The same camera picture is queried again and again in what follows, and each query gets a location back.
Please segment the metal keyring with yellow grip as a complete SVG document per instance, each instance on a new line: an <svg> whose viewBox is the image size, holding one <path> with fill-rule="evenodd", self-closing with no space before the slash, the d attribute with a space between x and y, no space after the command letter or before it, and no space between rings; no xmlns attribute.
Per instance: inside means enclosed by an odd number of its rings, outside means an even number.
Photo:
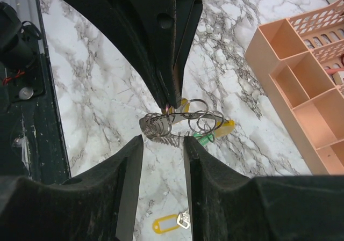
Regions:
<svg viewBox="0 0 344 241"><path fill-rule="evenodd" d="M169 114L170 106L167 105L161 113L146 114L139 120L142 133L153 142L179 147L183 138L193 137L194 133L213 133L216 140L235 129L234 120L226 119L222 112L210 109L204 100L188 101L189 113ZM172 116L182 116L185 120L172 125Z"/></svg>

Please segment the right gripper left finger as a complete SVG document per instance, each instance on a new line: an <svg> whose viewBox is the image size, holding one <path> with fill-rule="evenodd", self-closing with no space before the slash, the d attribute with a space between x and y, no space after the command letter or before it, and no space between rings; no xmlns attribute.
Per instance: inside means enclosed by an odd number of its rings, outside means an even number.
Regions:
<svg viewBox="0 0 344 241"><path fill-rule="evenodd" d="M57 185L1 177L1 240L132 240L144 144Z"/></svg>

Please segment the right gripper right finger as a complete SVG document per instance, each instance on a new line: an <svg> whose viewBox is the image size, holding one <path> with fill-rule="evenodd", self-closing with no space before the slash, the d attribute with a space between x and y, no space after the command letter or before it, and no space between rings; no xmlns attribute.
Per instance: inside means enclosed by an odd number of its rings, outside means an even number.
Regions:
<svg viewBox="0 0 344 241"><path fill-rule="evenodd" d="M343 176L246 177L184 139L193 240L343 240Z"/></svg>

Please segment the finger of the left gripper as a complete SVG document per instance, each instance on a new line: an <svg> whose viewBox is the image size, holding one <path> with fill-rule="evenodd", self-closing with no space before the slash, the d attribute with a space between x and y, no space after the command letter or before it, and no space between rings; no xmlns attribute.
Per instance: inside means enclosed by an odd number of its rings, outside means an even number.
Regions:
<svg viewBox="0 0 344 241"><path fill-rule="evenodd" d="M177 107L176 0L63 0L94 24L141 76L160 108Z"/></svg>
<svg viewBox="0 0 344 241"><path fill-rule="evenodd" d="M174 49L173 80L175 84L175 108L181 104L184 68L202 13L202 0L176 0L176 37Z"/></svg>

